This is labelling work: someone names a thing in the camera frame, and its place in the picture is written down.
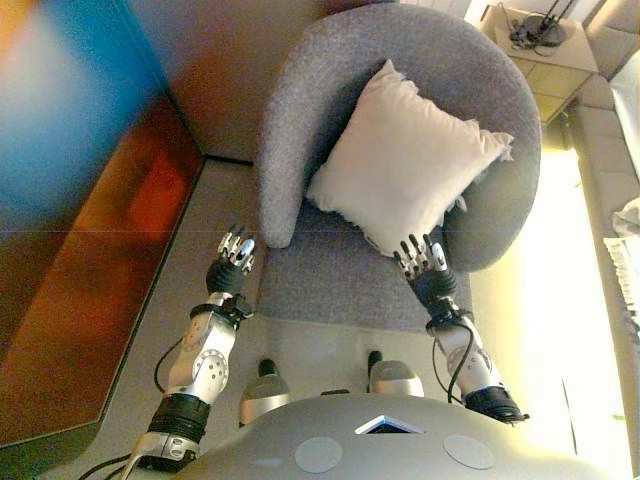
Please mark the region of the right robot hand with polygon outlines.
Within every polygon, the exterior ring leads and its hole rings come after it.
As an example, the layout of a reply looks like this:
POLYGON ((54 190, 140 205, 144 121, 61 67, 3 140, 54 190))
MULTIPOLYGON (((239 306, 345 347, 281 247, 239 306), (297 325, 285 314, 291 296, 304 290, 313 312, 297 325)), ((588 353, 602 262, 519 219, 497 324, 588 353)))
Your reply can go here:
POLYGON ((396 265, 418 298, 429 309, 441 298, 453 298, 456 293, 456 277, 446 260, 439 242, 428 234, 418 239, 410 234, 393 252, 396 265))

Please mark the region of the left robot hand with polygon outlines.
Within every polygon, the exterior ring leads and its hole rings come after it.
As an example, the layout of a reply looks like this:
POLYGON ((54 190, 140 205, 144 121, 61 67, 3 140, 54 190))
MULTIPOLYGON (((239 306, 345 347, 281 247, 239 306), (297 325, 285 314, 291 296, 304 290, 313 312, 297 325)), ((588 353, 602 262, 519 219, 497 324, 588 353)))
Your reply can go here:
POLYGON ((209 294, 241 294, 255 263, 256 241, 244 225, 233 224, 222 237, 206 274, 209 294))

